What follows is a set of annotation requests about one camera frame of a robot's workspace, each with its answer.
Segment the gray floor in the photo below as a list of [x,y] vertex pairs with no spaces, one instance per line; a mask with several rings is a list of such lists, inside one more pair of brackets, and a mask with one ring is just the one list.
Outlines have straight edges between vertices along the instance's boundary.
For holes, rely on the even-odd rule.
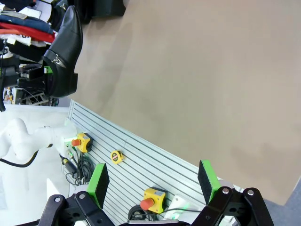
[[301,224],[301,181],[285,206],[266,200],[267,207],[275,226],[299,226]]

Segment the red button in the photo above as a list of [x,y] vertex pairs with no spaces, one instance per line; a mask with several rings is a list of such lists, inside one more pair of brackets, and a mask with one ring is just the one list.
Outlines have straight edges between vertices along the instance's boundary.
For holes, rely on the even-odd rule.
[[79,146],[81,144],[81,141],[79,139],[72,140],[71,144],[72,144],[72,146]]
[[140,203],[140,207],[143,210],[148,210],[150,207],[152,207],[155,204],[154,200],[152,198],[144,199]]

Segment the slotted aluminum panel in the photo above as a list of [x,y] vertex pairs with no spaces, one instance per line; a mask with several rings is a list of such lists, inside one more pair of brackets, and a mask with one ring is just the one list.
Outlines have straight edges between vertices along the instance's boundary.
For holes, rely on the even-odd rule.
[[[168,191],[167,204],[183,194],[205,206],[198,183],[198,167],[115,125],[75,101],[68,118],[94,139],[88,156],[94,164],[106,163],[110,184],[103,210],[115,225],[127,222],[131,207],[140,203],[144,190],[158,187]],[[113,164],[110,153],[121,150],[125,159]]]

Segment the screw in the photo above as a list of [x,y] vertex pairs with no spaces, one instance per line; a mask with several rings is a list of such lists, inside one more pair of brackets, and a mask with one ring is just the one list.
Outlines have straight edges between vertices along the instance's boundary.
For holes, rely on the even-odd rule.
[[248,193],[248,195],[254,195],[254,191],[252,191],[252,190],[249,190],[247,193]]
[[229,189],[224,188],[224,189],[222,190],[222,192],[223,192],[224,194],[228,194],[228,193],[229,193]]

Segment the black leather shoe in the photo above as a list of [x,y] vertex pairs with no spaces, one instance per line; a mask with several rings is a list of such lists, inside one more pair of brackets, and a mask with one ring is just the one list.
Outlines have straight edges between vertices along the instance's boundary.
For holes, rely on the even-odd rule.
[[43,56],[43,65],[50,66],[52,73],[46,76],[47,94],[64,97],[77,88],[75,64],[83,45],[83,32],[79,15],[69,6],[57,37]]

